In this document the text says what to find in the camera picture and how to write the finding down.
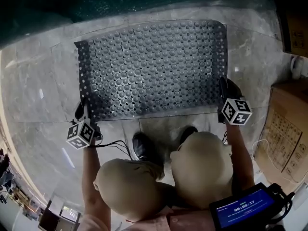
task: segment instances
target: gray tile floor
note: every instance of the gray tile floor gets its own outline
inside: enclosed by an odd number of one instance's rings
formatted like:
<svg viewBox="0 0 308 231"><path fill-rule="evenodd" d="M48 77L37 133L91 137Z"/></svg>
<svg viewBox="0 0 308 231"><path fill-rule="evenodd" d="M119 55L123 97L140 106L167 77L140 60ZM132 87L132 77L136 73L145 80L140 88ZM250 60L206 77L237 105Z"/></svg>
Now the gray tile floor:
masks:
<svg viewBox="0 0 308 231"><path fill-rule="evenodd" d="M1 89L4 112L15 147L35 185L49 199L53 194L82 210L82 151L66 142L68 121L79 100L78 67L73 42L119 27L159 20L212 19L222 22L228 37L228 77L242 90L253 116L242 128L249 151L264 125L270 86L288 78L291 55L282 52L275 11L255 11L191 4L181 9L149 10L64 26L2 49ZM194 125L223 137L216 107L159 113L138 119L104 121L104 143L126 140L143 131L155 140L167 159L183 127ZM67 160L64 150L69 155ZM101 163L127 158L116 148L99 149ZM173 184L169 163L164 182ZM119 218L113 222L118 226Z"/></svg>

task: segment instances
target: gray rubber mat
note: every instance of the gray rubber mat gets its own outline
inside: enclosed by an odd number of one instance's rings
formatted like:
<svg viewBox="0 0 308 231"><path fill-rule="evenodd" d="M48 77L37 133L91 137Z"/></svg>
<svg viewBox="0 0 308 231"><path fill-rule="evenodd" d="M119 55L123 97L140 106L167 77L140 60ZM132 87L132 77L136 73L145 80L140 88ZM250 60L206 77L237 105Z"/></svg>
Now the gray rubber mat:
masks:
<svg viewBox="0 0 308 231"><path fill-rule="evenodd" d="M218 104L227 32L218 21L163 21L75 42L93 121Z"/></svg>

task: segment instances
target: blue screen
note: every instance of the blue screen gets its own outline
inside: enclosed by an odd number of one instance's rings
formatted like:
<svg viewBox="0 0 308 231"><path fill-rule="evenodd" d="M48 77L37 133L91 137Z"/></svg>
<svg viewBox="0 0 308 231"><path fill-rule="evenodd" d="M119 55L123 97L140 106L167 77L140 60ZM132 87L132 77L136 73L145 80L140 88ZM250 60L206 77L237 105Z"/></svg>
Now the blue screen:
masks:
<svg viewBox="0 0 308 231"><path fill-rule="evenodd" d="M225 228L257 214L273 203L274 200L263 189L259 189L233 203L217 208L216 212L221 227Z"/></svg>

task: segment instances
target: shoe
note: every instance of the shoe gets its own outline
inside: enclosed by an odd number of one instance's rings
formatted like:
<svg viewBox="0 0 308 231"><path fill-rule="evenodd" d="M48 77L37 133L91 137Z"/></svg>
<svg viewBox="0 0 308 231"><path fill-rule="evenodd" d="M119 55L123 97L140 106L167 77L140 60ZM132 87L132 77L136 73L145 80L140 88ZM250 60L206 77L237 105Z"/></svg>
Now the shoe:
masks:
<svg viewBox="0 0 308 231"><path fill-rule="evenodd" d="M140 161L149 161L160 167L164 167L164 161L158 154L154 143L144 133L136 133L133 137L133 149Z"/></svg>
<svg viewBox="0 0 308 231"><path fill-rule="evenodd" d="M198 132L198 129L196 129L195 127L193 126L189 126L187 127L184 132L182 133L182 136L180 138L180 145L184 143L184 141L190 136L192 135L193 133L197 133Z"/></svg>

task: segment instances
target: khaki pants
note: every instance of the khaki pants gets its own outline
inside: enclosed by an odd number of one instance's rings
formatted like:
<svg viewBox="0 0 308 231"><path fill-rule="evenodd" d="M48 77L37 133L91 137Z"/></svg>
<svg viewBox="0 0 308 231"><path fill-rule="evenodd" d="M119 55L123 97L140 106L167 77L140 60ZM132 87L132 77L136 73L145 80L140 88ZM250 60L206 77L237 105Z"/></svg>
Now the khaki pants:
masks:
<svg viewBox="0 0 308 231"><path fill-rule="evenodd" d="M205 209L231 196L231 147L209 132L198 132L172 152L175 190L188 205ZM167 205L172 187L157 182L163 169L147 161L114 159L100 168L94 186L116 213L130 221L149 218Z"/></svg>

